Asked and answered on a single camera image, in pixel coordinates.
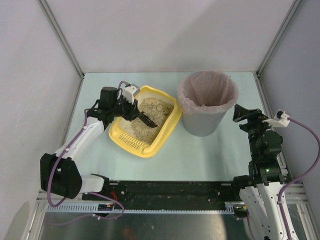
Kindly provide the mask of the black slotted litter scoop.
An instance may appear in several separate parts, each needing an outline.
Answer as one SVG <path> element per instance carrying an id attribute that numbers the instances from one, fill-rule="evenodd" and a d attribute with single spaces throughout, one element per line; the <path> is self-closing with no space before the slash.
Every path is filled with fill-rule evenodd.
<path id="1" fill-rule="evenodd" d="M 138 118 L 150 128 L 156 128 L 158 126 L 147 115 L 145 115 L 143 111 L 139 113 Z"/>

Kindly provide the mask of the grey trash bin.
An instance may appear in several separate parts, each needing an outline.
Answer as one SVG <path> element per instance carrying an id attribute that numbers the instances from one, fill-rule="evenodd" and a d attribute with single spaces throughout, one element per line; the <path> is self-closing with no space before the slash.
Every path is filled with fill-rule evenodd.
<path id="1" fill-rule="evenodd" d="M 219 126 L 225 113 L 218 114 L 184 114 L 182 112 L 182 123 L 187 132 L 197 137 L 211 135 Z"/>

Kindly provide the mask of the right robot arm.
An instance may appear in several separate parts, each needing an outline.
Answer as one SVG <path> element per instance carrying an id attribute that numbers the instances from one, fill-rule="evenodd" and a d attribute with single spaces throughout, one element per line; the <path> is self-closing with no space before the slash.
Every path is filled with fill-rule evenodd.
<path id="1" fill-rule="evenodd" d="M 279 110 L 268 118 L 260 109 L 234 106 L 235 123 L 246 120 L 239 128 L 248 134 L 251 160 L 248 175 L 236 176 L 232 183 L 247 209 L 248 227 L 256 240 L 296 240 L 287 206 L 285 177 L 278 162 L 283 138 L 271 128 L 286 128 L 289 116 Z"/>

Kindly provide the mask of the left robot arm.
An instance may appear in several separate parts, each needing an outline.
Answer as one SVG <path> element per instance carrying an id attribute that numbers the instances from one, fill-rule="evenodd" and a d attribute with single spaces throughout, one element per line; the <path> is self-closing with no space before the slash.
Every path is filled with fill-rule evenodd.
<path id="1" fill-rule="evenodd" d="M 139 92 L 138 86 L 129 83 L 124 88 L 103 87 L 99 99 L 84 110 L 84 123 L 71 140 L 55 153 L 41 157 L 40 185 L 51 206 L 55 205 L 52 194 L 74 199 L 78 194 L 102 191 L 107 178 L 96 173 L 82 175 L 77 162 L 116 117 L 132 121 L 142 115 L 135 98 Z"/>

